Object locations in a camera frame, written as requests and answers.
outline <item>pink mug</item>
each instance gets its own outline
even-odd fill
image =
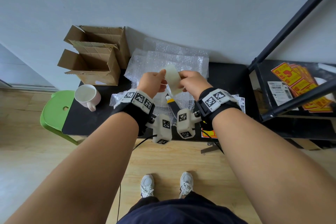
[[[75,99],[84,107],[89,108],[91,112],[96,110],[96,105],[100,102],[102,96],[95,88],[90,84],[84,84],[79,86],[75,91]]]

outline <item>forearm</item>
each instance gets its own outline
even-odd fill
[[[235,108],[217,115],[213,128],[264,223],[336,219],[335,180],[300,150]]]
[[[137,135],[131,116],[112,115],[48,175],[8,223],[106,220]]]

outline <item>wristband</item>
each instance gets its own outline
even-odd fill
[[[214,117],[221,111],[232,107],[241,110],[237,103],[238,101],[225,90],[213,87],[204,90],[196,102],[201,118],[205,122],[201,122],[201,127],[207,131],[213,130],[212,120]]]
[[[130,89],[114,106],[112,114],[125,112],[132,116],[139,125],[138,136],[143,136],[147,128],[146,123],[151,120],[154,107],[153,99],[145,92]]]

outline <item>black metal pole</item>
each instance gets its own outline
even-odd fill
[[[308,0],[291,18],[283,29],[273,38],[266,48],[252,61],[248,69],[251,73],[256,63],[262,62],[272,51],[303,21],[322,0]]]
[[[331,81],[325,82],[324,84],[321,84],[320,86],[306,92],[305,94],[302,94],[282,105],[279,105],[278,107],[274,108],[273,110],[268,111],[267,113],[264,113],[261,115],[262,122],[266,120],[270,120],[284,112],[293,110],[296,107],[299,107],[301,105],[304,105],[306,103],[309,103],[315,99],[318,99],[320,97],[325,96],[326,94],[329,94],[333,91],[336,91],[336,79],[333,79]]]

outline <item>plastic stool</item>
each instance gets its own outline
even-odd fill
[[[42,127],[50,132],[78,145],[79,143],[75,139],[62,133],[62,128],[74,97],[75,92],[73,90],[62,90],[53,93],[51,99],[42,110],[40,123]]]

